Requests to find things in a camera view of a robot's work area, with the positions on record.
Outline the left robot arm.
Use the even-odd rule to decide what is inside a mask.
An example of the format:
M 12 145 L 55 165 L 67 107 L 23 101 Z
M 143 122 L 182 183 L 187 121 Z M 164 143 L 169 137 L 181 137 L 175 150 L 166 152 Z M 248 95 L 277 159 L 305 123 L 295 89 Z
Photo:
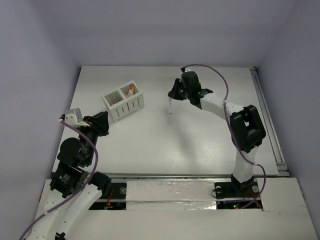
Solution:
M 111 191 L 111 178 L 96 170 L 98 138 L 109 133 L 108 112 L 82 116 L 81 110 L 74 108 L 63 114 L 59 122 L 78 134 L 61 143 L 57 154 L 59 164 L 50 182 L 50 190 L 60 192 L 63 199 L 54 206 L 54 211 L 66 208 L 55 239 L 66 240 L 83 212 Z

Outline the pink capped white marker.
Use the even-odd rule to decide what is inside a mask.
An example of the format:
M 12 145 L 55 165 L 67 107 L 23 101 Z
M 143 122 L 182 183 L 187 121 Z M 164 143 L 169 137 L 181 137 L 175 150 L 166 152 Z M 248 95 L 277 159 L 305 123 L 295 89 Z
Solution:
M 131 84 L 131 85 L 129 86 L 129 91 L 128 91 L 128 95 L 129 95 L 129 96 L 131 96 L 131 88 L 132 88 L 132 87 L 134 87 L 133 84 Z

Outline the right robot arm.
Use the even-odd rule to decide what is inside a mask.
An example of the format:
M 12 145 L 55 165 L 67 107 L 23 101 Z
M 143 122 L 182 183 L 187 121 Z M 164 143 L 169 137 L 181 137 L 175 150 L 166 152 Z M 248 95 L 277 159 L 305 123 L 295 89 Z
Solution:
M 202 88 L 194 71 L 187 68 L 181 71 L 181 77 L 175 79 L 173 88 L 168 92 L 169 100 L 189 100 L 193 106 L 220 117 L 226 122 L 236 148 L 235 167 L 230 181 L 215 184 L 213 197 L 217 200 L 243 198 L 257 186 L 254 180 L 255 158 L 266 137 L 260 114 L 252 104 L 237 105 L 208 88 Z

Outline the yellow capped white marker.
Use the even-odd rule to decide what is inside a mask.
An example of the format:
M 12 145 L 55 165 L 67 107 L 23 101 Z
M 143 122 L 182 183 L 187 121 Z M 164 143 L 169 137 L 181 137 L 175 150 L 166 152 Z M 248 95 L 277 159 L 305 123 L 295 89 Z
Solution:
M 131 96 L 134 95 L 134 93 L 135 93 L 135 87 L 132 86 L 132 88 L 131 88 Z

